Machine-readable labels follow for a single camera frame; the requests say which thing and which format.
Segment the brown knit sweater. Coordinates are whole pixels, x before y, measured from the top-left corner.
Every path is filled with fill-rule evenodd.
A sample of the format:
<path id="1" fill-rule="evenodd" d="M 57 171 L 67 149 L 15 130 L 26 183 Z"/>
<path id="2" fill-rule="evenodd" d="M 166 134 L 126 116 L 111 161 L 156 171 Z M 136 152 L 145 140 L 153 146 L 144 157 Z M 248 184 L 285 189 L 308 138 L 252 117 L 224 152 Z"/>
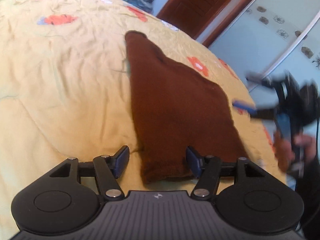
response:
<path id="1" fill-rule="evenodd" d="M 218 84 L 165 56 L 144 33 L 129 31 L 125 42 L 143 183 L 190 176 L 188 146 L 225 162 L 247 156 Z"/>

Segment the brown wooden door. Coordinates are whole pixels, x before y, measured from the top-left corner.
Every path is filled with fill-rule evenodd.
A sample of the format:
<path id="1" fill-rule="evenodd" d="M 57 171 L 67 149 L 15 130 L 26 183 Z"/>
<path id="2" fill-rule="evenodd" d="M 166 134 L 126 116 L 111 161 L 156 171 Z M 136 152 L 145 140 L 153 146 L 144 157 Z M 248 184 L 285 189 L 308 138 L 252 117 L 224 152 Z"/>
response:
<path id="1" fill-rule="evenodd" d="M 253 0 L 168 0 L 157 14 L 209 47 Z"/>

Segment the yellow floral bed quilt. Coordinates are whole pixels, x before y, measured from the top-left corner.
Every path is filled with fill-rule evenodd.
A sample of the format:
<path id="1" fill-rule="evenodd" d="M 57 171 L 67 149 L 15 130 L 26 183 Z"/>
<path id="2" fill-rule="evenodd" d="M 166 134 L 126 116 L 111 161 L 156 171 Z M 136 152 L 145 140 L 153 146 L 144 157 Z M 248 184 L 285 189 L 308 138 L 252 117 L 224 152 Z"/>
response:
<path id="1" fill-rule="evenodd" d="M 122 0 L 1 0 L 1 239 L 18 228 L 13 198 L 68 157 L 130 148 L 123 191 L 191 191 L 195 179 L 143 184 L 124 36 L 140 31 L 167 57 L 208 70 L 229 100 L 245 85 L 206 47 Z"/>

